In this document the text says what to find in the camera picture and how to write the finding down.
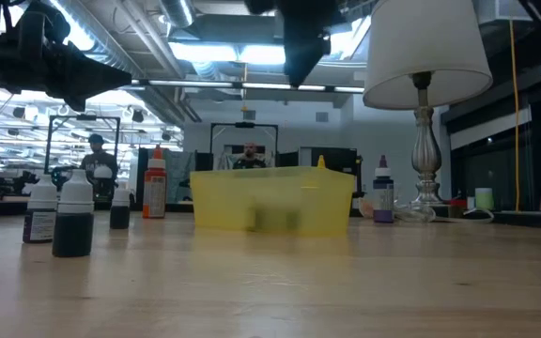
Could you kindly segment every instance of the person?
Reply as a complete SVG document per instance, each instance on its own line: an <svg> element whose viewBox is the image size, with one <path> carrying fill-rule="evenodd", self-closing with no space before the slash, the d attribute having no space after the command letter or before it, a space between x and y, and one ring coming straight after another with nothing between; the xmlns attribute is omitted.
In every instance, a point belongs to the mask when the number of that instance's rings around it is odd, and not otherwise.
<svg viewBox="0 0 541 338"><path fill-rule="evenodd" d="M246 143L243 146L243 156L233 164L233 169L266 168L267 164L255 155L256 145Z"/></svg>
<svg viewBox="0 0 541 338"><path fill-rule="evenodd" d="M92 134L89 136L89 144L91 145L91 150L93 154L86 155L81 162L81 169L86 171L86 176L91 181L93 181L93 173L95 169L100 166L107 166L112 170L112 179L116 180L116 175L118 174L118 164L116 163L116 157L114 155L108 154L103 150L103 137L98 134Z"/></svg>

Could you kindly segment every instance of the wooden table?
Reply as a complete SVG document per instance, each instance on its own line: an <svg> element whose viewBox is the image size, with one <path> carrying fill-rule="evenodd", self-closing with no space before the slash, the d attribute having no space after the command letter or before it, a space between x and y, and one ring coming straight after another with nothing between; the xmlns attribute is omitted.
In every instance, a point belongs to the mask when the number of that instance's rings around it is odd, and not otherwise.
<svg viewBox="0 0 541 338"><path fill-rule="evenodd" d="M343 238L131 230L53 258L0 218L0 337L541 337L541 229L352 220Z"/></svg>

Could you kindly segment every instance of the dark liquid bottle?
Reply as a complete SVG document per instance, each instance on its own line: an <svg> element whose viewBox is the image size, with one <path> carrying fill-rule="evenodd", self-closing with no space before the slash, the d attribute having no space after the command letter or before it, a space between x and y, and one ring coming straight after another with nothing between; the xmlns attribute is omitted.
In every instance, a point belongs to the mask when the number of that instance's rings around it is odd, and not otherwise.
<svg viewBox="0 0 541 338"><path fill-rule="evenodd" d="M56 257L82 257L91 254L93 241L93 187L85 170L73 170L62 187L55 219L52 254Z"/></svg>
<svg viewBox="0 0 541 338"><path fill-rule="evenodd" d="M56 257L83 257L91 254L93 213L57 214L52 254Z"/></svg>
<svg viewBox="0 0 541 338"><path fill-rule="evenodd" d="M118 188L110 208L110 229L128 229L131 222L131 193Z"/></svg>
<svg viewBox="0 0 541 338"><path fill-rule="evenodd" d="M54 239L57 188L52 177L43 175L33 187L24 216L24 243L51 243Z"/></svg>

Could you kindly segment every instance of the label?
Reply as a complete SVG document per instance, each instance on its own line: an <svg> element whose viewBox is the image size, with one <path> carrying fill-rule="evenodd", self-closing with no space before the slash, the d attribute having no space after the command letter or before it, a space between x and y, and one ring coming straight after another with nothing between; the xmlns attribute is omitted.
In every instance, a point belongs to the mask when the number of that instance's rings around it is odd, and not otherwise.
<svg viewBox="0 0 541 338"><path fill-rule="evenodd" d="M373 190L373 209L394 210L394 184L387 184L386 188Z"/></svg>
<svg viewBox="0 0 541 338"><path fill-rule="evenodd" d="M24 227L30 229L30 240L50 240L54 238L55 211L34 211L24 218Z"/></svg>
<svg viewBox="0 0 541 338"><path fill-rule="evenodd" d="M164 217L166 212L166 177L151 177L146 182L143 196L148 217Z"/></svg>

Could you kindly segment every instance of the white wall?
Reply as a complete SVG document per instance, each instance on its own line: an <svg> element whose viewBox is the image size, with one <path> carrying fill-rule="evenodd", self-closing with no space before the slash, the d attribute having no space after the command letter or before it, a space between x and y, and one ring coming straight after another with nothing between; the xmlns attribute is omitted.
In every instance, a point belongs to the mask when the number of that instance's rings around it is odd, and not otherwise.
<svg viewBox="0 0 541 338"><path fill-rule="evenodd" d="M215 134L222 129L221 126L216 127ZM273 129L265 130L274 135ZM209 152L209 123L189 124L184 131L184 151ZM224 145L242 145L246 142L254 142L274 150L273 139L261 129L240 130L227 127L214 139L212 151L219 154L223 152ZM279 152L297 151L301 146L340 146L339 129L279 128Z"/></svg>
<svg viewBox="0 0 541 338"><path fill-rule="evenodd" d="M363 185L372 192L375 168L385 155L392 168L394 184L399 188L400 201L408 202L417 195L414 184L417 174L412 169L410 156L416 140L412 112L382 111L367 108L360 95L344 105L343 114L352 114L351 122L342 125L344 146L357 148L363 156Z"/></svg>
<svg viewBox="0 0 541 338"><path fill-rule="evenodd" d="M247 107L256 110L256 121L259 124L276 124L279 126L279 151L297 151L301 146L340 146L341 110L334 109L330 102L290 102L284 105L276 101L248 101ZM192 107L205 123L185 126L183 149L185 151L209 152L209 122L234 123L242 120L242 103L225 101L217 104L210 101L192 101ZM317 123L316 113L329 113L329 123ZM214 134L223 129L218 126ZM256 128L253 130L227 127L214 139L215 154L223 151L224 145L242 145L254 142L268 149L274 149L274 129Z"/></svg>

